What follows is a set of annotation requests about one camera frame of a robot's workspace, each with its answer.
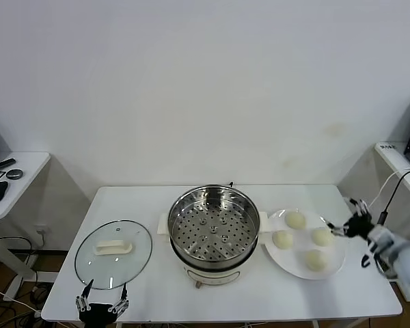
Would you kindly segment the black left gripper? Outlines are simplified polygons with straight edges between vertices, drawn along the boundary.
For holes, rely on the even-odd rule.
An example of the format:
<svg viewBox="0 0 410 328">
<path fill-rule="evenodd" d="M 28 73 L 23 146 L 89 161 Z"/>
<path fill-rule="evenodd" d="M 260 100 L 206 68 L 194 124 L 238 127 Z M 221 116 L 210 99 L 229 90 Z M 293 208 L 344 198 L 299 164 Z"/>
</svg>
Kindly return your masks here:
<svg viewBox="0 0 410 328">
<path fill-rule="evenodd" d="M 118 314 L 123 314 L 129 307 L 126 283 L 123 284 L 120 300 L 114 305 L 104 303 L 89 303 L 88 296 L 94 280 L 83 289 L 76 297 L 77 310 L 80 313 L 80 321 L 83 323 L 114 323 Z"/>
</svg>

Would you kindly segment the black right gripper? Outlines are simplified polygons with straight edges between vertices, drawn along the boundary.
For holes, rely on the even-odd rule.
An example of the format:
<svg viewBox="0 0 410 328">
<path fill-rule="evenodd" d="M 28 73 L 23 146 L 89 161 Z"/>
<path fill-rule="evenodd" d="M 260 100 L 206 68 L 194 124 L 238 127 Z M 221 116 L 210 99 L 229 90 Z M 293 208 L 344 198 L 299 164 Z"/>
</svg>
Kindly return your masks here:
<svg viewBox="0 0 410 328">
<path fill-rule="evenodd" d="M 326 226 L 335 236 L 347 236 L 353 238 L 360 236 L 367 238 L 369 233 L 374 229 L 372 224 L 372 215 L 370 214 L 368 205 L 363 200 L 356 200 L 351 197 L 345 197 L 345 202 L 353 207 L 353 216 L 342 226 L 334 225 L 330 221 L 326 221 Z"/>
</svg>

